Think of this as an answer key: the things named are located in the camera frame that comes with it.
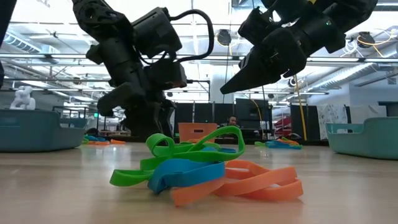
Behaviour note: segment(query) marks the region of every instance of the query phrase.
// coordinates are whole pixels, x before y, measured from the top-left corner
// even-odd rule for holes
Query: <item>white robot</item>
[[[11,103],[11,110],[34,110],[36,108],[35,99],[30,97],[33,89],[30,86],[20,86],[15,92],[15,99]]]

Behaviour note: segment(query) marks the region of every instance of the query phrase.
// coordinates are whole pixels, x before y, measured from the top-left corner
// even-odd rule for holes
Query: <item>orange box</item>
[[[179,123],[178,130],[180,132],[180,142],[190,141],[198,142],[201,138],[209,135],[217,129],[215,123]]]

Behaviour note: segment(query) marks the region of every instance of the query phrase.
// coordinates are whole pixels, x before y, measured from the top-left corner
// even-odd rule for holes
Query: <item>teal bin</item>
[[[53,111],[0,110],[0,152],[72,149],[81,144],[85,126],[86,119],[60,119]]]
[[[369,118],[364,124],[326,124],[329,145],[337,153],[398,159],[398,117]],[[352,133],[338,133],[352,130]]]

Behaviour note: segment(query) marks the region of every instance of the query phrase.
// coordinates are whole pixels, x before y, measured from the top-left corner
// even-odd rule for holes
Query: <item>yellow cable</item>
[[[385,58],[385,56],[380,52],[379,49],[377,49],[376,46],[373,45],[373,48],[378,52],[378,54],[379,54],[381,57]]]
[[[294,75],[294,81],[296,82],[296,90],[297,90],[298,102],[300,103],[301,122],[303,123],[304,140],[306,141],[307,140],[307,129],[305,127],[303,105],[301,103],[299,83],[297,82],[297,76],[296,75]]]
[[[391,35],[386,41],[383,41],[383,42],[380,42],[380,43],[377,43],[377,44],[363,42],[362,40],[359,39],[361,37],[360,35],[356,38],[356,40],[359,43],[362,43],[362,44],[366,44],[366,45],[370,45],[370,46],[377,46],[377,45],[382,45],[382,44],[385,44],[385,43],[389,42],[392,39],[392,35],[394,35],[394,30],[391,31]]]
[[[250,99],[250,100],[257,106],[257,110],[258,110],[259,116],[260,116],[260,128],[261,128],[261,133],[262,133],[262,139],[264,140],[264,130],[263,130],[263,128],[261,127],[262,119],[261,119],[260,107],[259,107],[259,105],[258,105],[254,100],[252,100],[252,99]]]

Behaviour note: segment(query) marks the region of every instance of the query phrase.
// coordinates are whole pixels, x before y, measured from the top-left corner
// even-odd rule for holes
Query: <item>orange rubber band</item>
[[[294,145],[294,146],[298,146],[299,145],[298,142],[291,141],[291,140],[286,141],[286,140],[283,140],[283,139],[277,139],[276,141],[279,141],[279,142],[282,142],[282,143],[286,143],[286,144],[291,144],[291,145]]]
[[[191,187],[182,187],[179,189],[173,189],[171,196],[174,200],[175,206],[188,205],[194,201],[202,199],[207,195],[211,194],[225,183],[224,178],[205,182],[203,184],[197,184]]]
[[[125,143],[126,143],[125,141],[118,141],[118,140],[111,139],[111,144],[125,144]]]
[[[189,140],[188,140],[188,142],[192,142],[192,143],[198,143],[198,142],[200,142],[200,141],[201,141],[201,139],[189,139]]]
[[[293,167],[268,170],[250,161],[233,160],[226,163],[226,178],[175,189],[171,196],[176,206],[187,205],[209,194],[255,200],[293,200],[303,194],[302,183],[296,177]]]
[[[105,142],[95,141],[94,144],[100,145],[100,146],[107,146],[110,143],[109,143],[109,141],[105,141]]]

